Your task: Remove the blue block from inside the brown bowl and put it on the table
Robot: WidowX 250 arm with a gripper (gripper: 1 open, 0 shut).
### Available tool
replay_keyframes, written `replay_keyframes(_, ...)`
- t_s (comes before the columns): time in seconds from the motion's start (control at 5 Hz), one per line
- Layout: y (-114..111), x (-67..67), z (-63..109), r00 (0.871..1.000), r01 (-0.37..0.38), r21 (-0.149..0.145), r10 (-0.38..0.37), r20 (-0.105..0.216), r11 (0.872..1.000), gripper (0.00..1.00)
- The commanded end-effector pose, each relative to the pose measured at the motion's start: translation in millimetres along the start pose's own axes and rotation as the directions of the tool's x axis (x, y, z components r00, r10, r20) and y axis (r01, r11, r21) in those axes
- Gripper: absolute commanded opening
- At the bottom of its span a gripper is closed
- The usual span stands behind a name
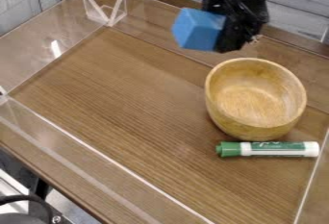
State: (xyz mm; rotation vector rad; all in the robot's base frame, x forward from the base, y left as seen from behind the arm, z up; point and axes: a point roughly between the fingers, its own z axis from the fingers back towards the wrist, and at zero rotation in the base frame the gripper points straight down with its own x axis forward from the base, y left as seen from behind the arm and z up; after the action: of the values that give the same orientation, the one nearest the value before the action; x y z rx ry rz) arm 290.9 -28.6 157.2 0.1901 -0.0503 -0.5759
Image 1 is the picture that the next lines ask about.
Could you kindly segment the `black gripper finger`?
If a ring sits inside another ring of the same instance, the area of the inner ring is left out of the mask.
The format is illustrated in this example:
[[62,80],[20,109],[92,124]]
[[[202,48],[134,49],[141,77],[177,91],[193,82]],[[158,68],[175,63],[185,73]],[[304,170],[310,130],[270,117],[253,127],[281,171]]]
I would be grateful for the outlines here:
[[224,0],[202,0],[202,10],[217,14],[225,14]]
[[257,20],[238,19],[228,16],[214,50],[218,53],[241,50],[245,44],[254,40],[261,27],[262,23]]

